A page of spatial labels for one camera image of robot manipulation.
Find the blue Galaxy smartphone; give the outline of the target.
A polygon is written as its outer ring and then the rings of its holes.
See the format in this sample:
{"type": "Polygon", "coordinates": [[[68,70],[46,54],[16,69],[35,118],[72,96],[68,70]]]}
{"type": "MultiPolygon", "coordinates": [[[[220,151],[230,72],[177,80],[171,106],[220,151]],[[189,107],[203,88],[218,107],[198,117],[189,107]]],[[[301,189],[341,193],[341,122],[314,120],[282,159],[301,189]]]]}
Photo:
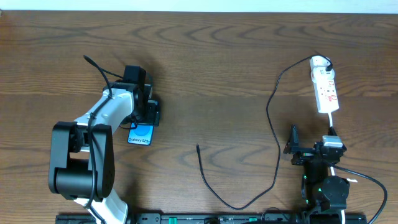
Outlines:
{"type": "Polygon", "coordinates": [[[154,132],[153,126],[139,124],[136,129],[129,130],[127,142],[129,144],[149,146],[152,142],[153,132],[154,132]]]}

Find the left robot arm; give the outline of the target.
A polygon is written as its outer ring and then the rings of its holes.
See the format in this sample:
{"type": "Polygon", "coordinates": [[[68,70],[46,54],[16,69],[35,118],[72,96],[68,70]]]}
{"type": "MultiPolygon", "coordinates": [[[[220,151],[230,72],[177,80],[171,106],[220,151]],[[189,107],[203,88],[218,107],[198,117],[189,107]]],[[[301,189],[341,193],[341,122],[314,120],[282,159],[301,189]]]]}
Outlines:
{"type": "Polygon", "coordinates": [[[129,131],[129,143],[148,146],[159,125],[160,106],[152,100],[147,72],[128,65],[124,75],[107,82],[99,101],[71,122],[59,121],[52,130],[49,189],[88,211],[86,215],[57,215],[56,223],[135,223],[130,206],[113,185],[113,134],[129,131]]]}

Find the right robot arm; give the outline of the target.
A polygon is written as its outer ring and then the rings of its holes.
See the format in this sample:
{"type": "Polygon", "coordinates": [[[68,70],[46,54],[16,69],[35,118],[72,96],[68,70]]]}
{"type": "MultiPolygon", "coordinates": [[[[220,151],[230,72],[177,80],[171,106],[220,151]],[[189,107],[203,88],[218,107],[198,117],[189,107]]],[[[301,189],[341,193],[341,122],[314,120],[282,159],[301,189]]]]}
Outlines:
{"type": "Polygon", "coordinates": [[[298,129],[291,125],[284,153],[292,155],[293,165],[303,167],[301,193],[307,208],[300,213],[302,223],[345,222],[342,211],[347,207],[350,183],[328,172],[345,151],[346,146],[333,128],[313,147],[301,147],[298,129]]]}

